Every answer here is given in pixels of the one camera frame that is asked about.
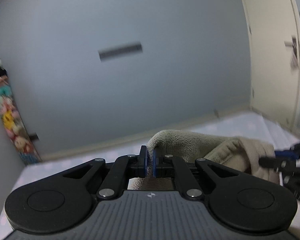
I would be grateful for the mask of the small patterned hanging bag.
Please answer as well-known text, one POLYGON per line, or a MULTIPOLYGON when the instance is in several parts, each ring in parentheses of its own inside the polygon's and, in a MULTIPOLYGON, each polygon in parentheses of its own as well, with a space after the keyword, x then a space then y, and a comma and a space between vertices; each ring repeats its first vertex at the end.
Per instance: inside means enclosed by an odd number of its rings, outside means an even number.
POLYGON ((290 67, 291 67, 291 70, 296 70, 299 68, 298 58, 294 53, 292 54, 292 57, 290 60, 290 67))

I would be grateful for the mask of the plush toy hanging organizer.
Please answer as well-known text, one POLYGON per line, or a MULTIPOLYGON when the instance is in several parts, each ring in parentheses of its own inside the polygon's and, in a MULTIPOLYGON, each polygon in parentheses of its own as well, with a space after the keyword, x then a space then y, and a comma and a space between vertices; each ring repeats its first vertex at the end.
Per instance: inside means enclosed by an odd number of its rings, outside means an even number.
POLYGON ((12 89, 9 84, 8 74, 2 66, 0 58, 0 117, 4 129, 17 150, 20 158, 26 164, 41 162, 30 136, 24 126, 15 103, 12 89))

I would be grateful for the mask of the cream white door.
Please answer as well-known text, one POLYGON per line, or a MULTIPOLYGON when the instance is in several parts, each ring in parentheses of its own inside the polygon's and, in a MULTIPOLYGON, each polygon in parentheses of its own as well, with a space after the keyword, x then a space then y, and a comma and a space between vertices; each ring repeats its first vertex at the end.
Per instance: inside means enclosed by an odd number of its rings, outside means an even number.
POLYGON ((253 110, 300 133, 300 16, 296 0, 242 0, 251 57, 253 110), (297 39, 299 68, 291 70, 293 50, 285 41, 297 39))

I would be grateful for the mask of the grey wall plate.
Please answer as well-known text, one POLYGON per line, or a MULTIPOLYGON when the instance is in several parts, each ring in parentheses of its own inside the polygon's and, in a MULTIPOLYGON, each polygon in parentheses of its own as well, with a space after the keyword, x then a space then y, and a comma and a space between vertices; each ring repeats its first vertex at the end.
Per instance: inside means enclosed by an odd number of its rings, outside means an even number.
POLYGON ((125 55, 130 55, 133 53, 143 52, 143 47, 140 42, 134 42, 129 44, 123 44, 116 47, 101 49, 98 51, 100 61, 105 61, 108 59, 113 59, 125 55))

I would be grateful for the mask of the beige fleece garment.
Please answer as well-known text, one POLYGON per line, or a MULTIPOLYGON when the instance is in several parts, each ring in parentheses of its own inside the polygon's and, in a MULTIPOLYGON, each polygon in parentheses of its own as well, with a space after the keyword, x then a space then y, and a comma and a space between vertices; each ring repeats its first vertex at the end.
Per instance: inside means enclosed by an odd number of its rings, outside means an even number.
POLYGON ((261 157, 275 157, 274 146, 260 140, 166 129, 153 135, 147 142, 147 150, 149 161, 166 154, 181 157, 187 163, 206 158, 241 172, 251 169, 257 178, 280 183, 275 171, 262 168, 258 163, 261 157))

